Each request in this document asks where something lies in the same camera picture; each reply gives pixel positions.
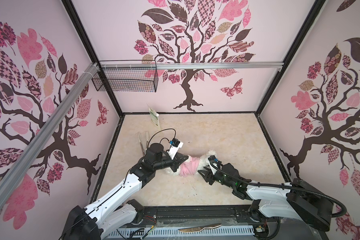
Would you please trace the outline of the white teddy bear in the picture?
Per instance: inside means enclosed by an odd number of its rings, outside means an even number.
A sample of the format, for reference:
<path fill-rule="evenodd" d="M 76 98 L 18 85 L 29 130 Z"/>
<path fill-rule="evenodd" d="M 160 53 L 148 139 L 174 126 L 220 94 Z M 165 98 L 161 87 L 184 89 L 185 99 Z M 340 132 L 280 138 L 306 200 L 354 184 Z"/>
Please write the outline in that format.
<path fill-rule="evenodd" d="M 195 175 L 199 170 L 204 170 L 204 167 L 209 166 L 208 158 L 210 156 L 217 156 L 217 153 L 213 150 L 209 150 L 201 157 L 186 156 L 186 160 L 178 167 L 174 172 L 171 168 L 166 168 L 165 171 L 171 176 L 188 177 Z"/>

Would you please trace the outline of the pink teddy hoodie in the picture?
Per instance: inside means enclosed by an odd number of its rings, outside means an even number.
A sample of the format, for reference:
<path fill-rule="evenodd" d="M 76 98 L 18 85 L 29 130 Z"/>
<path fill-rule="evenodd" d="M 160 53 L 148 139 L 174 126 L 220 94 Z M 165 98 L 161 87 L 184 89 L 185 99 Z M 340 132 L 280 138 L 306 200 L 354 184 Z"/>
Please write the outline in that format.
<path fill-rule="evenodd" d="M 198 167 L 200 164 L 200 158 L 189 156 L 189 159 L 180 165 L 180 173 L 181 177 L 187 177 L 190 175 L 195 175 L 198 171 Z"/>

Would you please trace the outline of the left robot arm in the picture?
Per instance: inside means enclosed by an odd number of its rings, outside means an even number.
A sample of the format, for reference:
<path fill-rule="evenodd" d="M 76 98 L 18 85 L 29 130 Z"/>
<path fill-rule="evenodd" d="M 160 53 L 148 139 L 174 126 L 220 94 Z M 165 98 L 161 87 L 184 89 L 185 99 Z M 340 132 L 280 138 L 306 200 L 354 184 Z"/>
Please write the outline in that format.
<path fill-rule="evenodd" d="M 144 207 L 136 200 L 130 200 L 130 196 L 148 184 L 157 170 L 170 168 L 176 172 L 188 159 L 178 152 L 182 146 L 178 139 L 170 141 L 167 151 L 162 144 L 151 144 L 112 190 L 86 207 L 76 206 L 70 211 L 60 239 L 103 240 L 126 224 L 138 224 L 143 218 Z"/>

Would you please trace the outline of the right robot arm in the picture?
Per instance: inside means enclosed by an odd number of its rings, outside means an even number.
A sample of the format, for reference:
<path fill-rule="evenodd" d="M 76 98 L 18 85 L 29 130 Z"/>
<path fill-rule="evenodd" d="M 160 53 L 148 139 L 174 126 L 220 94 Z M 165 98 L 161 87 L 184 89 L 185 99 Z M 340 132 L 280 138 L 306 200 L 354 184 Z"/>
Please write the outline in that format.
<path fill-rule="evenodd" d="M 219 183 L 242 200 L 251 200 L 250 216 L 255 221 L 280 217 L 301 220 L 323 232 L 330 230 L 334 202 L 304 180 L 264 184 L 245 179 L 231 164 L 203 167 L 198 173 L 209 185 Z"/>

